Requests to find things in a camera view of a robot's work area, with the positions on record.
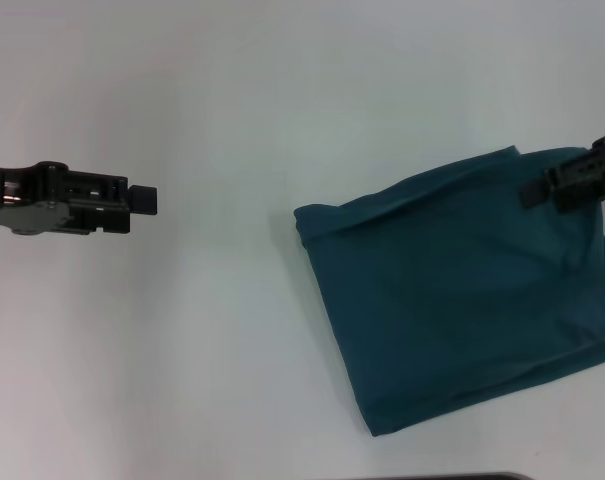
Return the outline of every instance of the dark green fabric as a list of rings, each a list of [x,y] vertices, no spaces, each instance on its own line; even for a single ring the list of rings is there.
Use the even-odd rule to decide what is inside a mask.
[[[517,193],[583,152],[511,147],[296,210],[373,435],[605,361],[600,205],[524,210]]]

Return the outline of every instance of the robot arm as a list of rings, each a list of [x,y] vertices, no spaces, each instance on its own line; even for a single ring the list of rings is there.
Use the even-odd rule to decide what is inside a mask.
[[[549,198],[559,213],[605,200],[605,137],[586,154],[546,169],[542,178],[520,190],[525,208],[540,205]]]
[[[0,168],[0,225],[19,235],[129,233],[130,215],[157,214],[157,190],[126,177],[70,171],[62,163]]]

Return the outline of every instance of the white table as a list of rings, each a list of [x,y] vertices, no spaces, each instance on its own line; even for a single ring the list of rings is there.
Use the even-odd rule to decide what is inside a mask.
[[[605,478],[605,365],[372,438],[292,217],[588,146],[605,2],[4,3],[0,166],[127,175],[160,212],[0,228],[0,479]]]

